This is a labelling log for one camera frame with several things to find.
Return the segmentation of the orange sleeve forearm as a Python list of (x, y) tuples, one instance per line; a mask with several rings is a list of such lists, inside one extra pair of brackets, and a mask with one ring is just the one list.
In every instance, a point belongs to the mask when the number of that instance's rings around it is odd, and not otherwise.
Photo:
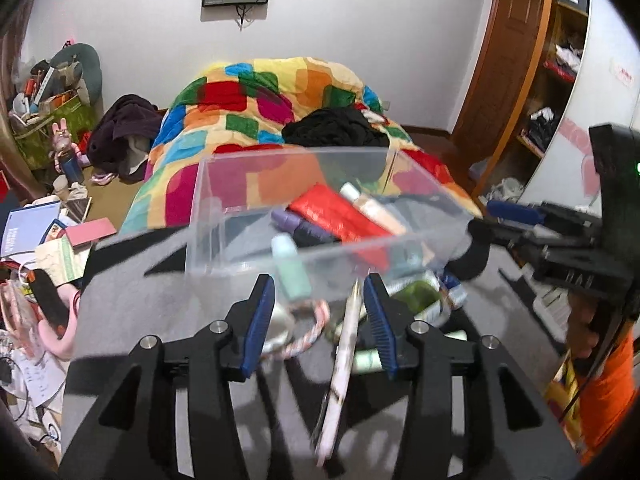
[(580, 461), (588, 464), (611, 440), (638, 396), (632, 374), (634, 340), (628, 334), (608, 356), (602, 374), (589, 384), (579, 399), (580, 424), (585, 452)]

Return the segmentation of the person's right hand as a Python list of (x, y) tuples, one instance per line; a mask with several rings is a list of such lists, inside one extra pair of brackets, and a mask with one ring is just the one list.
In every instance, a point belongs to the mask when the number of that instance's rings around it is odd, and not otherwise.
[(599, 342), (590, 327), (597, 310), (597, 300), (570, 292), (567, 296), (570, 316), (567, 321), (566, 344), (573, 359), (587, 359)]

